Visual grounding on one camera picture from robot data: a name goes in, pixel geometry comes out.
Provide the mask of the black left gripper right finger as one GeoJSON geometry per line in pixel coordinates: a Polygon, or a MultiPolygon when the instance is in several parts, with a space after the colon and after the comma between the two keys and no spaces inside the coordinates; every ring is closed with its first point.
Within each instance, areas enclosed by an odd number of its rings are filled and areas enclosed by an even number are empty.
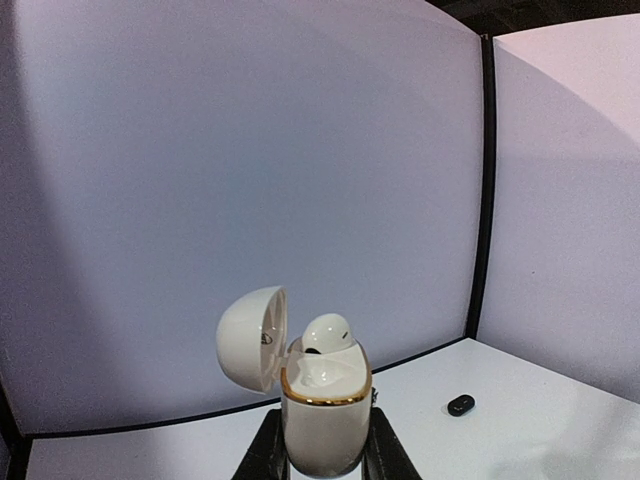
{"type": "Polygon", "coordinates": [[[362,457],[367,480],[420,480],[420,474],[381,408],[371,410],[369,433],[362,457]]]}

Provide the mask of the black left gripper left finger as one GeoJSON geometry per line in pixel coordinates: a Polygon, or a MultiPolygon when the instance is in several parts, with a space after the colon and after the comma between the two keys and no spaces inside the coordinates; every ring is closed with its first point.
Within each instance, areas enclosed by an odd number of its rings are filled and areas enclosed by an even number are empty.
{"type": "Polygon", "coordinates": [[[280,409],[268,411],[232,479],[290,479],[290,463],[280,409]]]}

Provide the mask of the black earbud charging case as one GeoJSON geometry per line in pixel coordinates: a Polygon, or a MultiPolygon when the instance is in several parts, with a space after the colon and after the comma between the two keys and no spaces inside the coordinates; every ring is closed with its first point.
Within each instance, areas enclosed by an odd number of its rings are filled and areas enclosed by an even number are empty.
{"type": "Polygon", "coordinates": [[[476,401],[469,394],[462,394],[448,402],[446,410],[452,417],[461,417],[475,408],[476,401]]]}

